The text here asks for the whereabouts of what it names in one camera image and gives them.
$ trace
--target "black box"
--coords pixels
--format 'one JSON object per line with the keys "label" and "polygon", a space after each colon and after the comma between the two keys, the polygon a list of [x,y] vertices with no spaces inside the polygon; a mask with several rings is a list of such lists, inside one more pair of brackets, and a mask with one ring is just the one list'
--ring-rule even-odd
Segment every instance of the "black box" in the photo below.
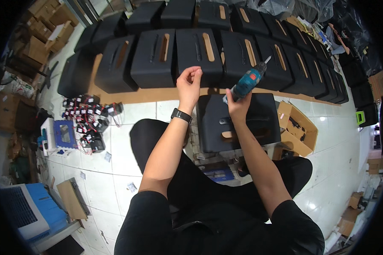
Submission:
{"label": "black box", "polygon": [[332,59],[330,58],[329,52],[327,51],[325,45],[308,34],[306,34],[306,38],[311,46],[310,48],[312,50],[312,54],[316,56],[317,59],[319,59],[321,62],[325,63],[328,67],[334,68]]}
{"label": "black box", "polygon": [[345,75],[347,85],[352,88],[359,84],[365,83],[368,80],[368,77],[365,71],[362,68],[362,64],[355,60],[345,67],[342,67],[343,74]]}
{"label": "black box", "polygon": [[352,87],[353,102],[356,108],[372,104],[374,102],[373,92],[369,82]]}
{"label": "black box", "polygon": [[162,28],[191,28],[196,11],[196,0],[170,0],[160,19]]}
{"label": "black box", "polygon": [[[197,102],[200,149],[205,153],[241,148],[236,140],[235,129],[228,107],[223,102],[223,96],[202,95]],[[261,145],[281,141],[278,115],[272,94],[252,94],[246,123]],[[234,139],[227,138],[227,133],[224,132],[228,131],[234,133]]]}
{"label": "black box", "polygon": [[128,33],[139,35],[143,31],[159,29],[161,27],[160,15],[165,6],[164,1],[141,3],[126,21]]}
{"label": "black box", "polygon": [[127,34],[125,20],[127,20],[127,17],[124,12],[104,18],[93,35],[92,44],[97,47],[100,52],[104,52],[110,40]]}
{"label": "black box", "polygon": [[102,51],[100,51],[97,47],[95,47],[92,44],[92,38],[95,35],[101,23],[102,21],[99,21],[98,23],[89,25],[88,27],[84,29],[84,31],[81,34],[81,37],[79,38],[74,48],[75,53],[79,52],[81,49],[92,52],[95,55],[102,53]]}
{"label": "black box", "polygon": [[75,98],[88,92],[95,56],[92,52],[81,50],[66,60],[58,85],[58,94]]}
{"label": "black box", "polygon": [[230,15],[226,4],[201,1],[198,27],[230,30]]}
{"label": "black box", "polygon": [[303,52],[303,56],[305,57],[305,62],[308,65],[309,74],[311,75],[312,87],[309,87],[306,93],[302,94],[310,97],[320,95],[326,91],[326,83],[319,61],[307,52]]}
{"label": "black box", "polygon": [[[211,50],[206,49],[204,40]],[[177,29],[176,45],[179,74],[188,67],[200,66],[203,71],[200,86],[202,88],[219,86],[223,76],[223,63],[211,29]]]}
{"label": "black box", "polygon": [[289,22],[285,22],[285,26],[287,28],[288,34],[291,36],[292,44],[302,51],[311,53],[312,49],[306,38],[306,33],[301,32],[297,26],[292,25]]}
{"label": "black box", "polygon": [[294,83],[290,65],[280,42],[262,36],[255,37],[259,49],[261,61],[265,61],[269,56],[271,59],[267,63],[267,70],[258,88],[271,89],[274,91],[282,90]]}
{"label": "black box", "polygon": [[338,89],[336,89],[338,96],[335,99],[330,100],[330,102],[339,105],[349,102],[349,96],[347,94],[346,85],[342,75],[338,74],[333,69],[331,69],[331,74],[336,74],[334,76],[336,76],[336,82],[338,84]]}
{"label": "black box", "polygon": [[282,44],[282,48],[287,57],[294,83],[280,91],[291,94],[306,94],[313,85],[305,57],[300,50],[292,46]]}
{"label": "black box", "polygon": [[225,62],[220,88],[232,88],[241,77],[260,62],[254,38],[250,35],[221,31]]}
{"label": "black box", "polygon": [[138,90],[130,74],[135,39],[134,35],[129,35],[109,41],[95,76],[97,87],[109,94]]}
{"label": "black box", "polygon": [[131,76],[142,89],[175,87],[175,30],[142,32],[133,57]]}
{"label": "black box", "polygon": [[315,99],[322,101],[329,101],[335,99],[338,96],[338,93],[335,88],[336,81],[336,72],[333,69],[330,69],[327,65],[323,63],[319,63],[321,67],[321,73],[325,78],[325,91],[319,95],[315,96]]}
{"label": "black box", "polygon": [[274,39],[282,43],[292,44],[292,39],[288,34],[288,29],[285,25],[286,21],[280,21],[277,17],[267,13],[261,13],[261,16],[264,18],[271,36]]}
{"label": "black box", "polygon": [[357,111],[363,111],[365,115],[365,123],[359,125],[359,127],[375,125],[379,122],[379,116],[377,113],[377,105],[375,103],[358,107]]}
{"label": "black box", "polygon": [[253,35],[261,34],[265,36],[270,35],[270,30],[268,30],[260,13],[237,4],[234,5],[231,11],[230,23],[234,32]]}

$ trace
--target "leg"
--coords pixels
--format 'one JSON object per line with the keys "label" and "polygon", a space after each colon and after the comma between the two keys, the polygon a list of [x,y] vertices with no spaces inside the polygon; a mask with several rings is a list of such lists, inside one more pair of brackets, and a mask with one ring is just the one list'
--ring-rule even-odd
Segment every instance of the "leg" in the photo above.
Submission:
{"label": "leg", "polygon": [[[140,120],[133,126],[130,132],[131,146],[142,173],[150,153],[167,126],[168,123],[150,119]],[[167,198],[172,206],[187,210],[209,199],[208,195],[216,193],[213,191],[221,189],[221,186],[210,180],[182,152],[179,166],[167,188]]]}
{"label": "leg", "polygon": [[[311,161],[303,157],[293,157],[273,162],[281,174],[288,193],[294,198],[312,175]],[[243,170],[248,171],[247,166],[244,166]],[[233,197],[230,199],[231,203],[243,208],[253,217],[263,221],[268,220],[265,207],[253,182],[240,187],[232,187],[232,189],[233,191],[230,192]]]}

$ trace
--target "black wristwatch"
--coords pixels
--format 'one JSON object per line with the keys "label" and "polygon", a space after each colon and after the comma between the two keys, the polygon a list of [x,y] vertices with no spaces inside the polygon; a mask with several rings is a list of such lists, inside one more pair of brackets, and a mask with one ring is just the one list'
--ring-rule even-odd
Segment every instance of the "black wristwatch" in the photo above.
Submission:
{"label": "black wristwatch", "polygon": [[192,122],[192,117],[188,115],[187,113],[184,113],[177,108],[173,110],[173,113],[171,114],[170,118],[173,119],[174,117],[180,118],[182,120],[187,121],[189,124]]}

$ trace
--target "wrist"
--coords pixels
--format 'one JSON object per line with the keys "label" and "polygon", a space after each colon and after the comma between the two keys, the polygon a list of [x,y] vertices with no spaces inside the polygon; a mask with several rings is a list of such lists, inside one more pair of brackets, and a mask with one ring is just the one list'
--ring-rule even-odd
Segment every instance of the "wrist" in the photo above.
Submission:
{"label": "wrist", "polygon": [[188,114],[188,115],[191,116],[191,115],[192,115],[193,108],[194,108],[194,106],[193,106],[193,107],[190,107],[190,106],[179,105],[178,110],[179,110],[179,111],[182,111],[182,112],[184,112],[185,114]]}

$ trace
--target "wooden board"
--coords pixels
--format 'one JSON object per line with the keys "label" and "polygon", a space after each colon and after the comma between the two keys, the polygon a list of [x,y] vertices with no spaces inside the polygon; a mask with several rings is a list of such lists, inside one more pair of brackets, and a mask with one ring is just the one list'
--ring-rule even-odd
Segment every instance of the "wooden board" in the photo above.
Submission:
{"label": "wooden board", "polygon": [[[102,89],[95,85],[95,75],[101,62],[102,54],[97,55],[92,69],[91,80],[89,84],[88,94],[97,95],[100,97],[101,104],[112,104],[112,103],[145,103],[145,102],[156,102],[156,101],[167,101],[167,100],[179,100],[179,94],[177,88],[158,88],[158,89],[138,89],[136,92],[123,92],[108,94]],[[275,96],[286,97],[286,98],[297,98],[310,102],[318,102],[327,105],[337,105],[330,102],[316,100],[313,97],[307,95],[295,95],[289,93],[283,93],[279,91],[272,91],[268,89],[254,88],[254,93],[272,93]],[[201,88],[200,95],[211,95],[211,94],[225,94],[225,89],[213,89],[213,88]]]}
{"label": "wooden board", "polygon": [[60,193],[60,197],[64,206],[71,217],[72,220],[86,220],[87,214],[80,201],[78,200],[77,194],[72,187],[72,183],[70,180],[66,180],[57,185],[58,192]]}

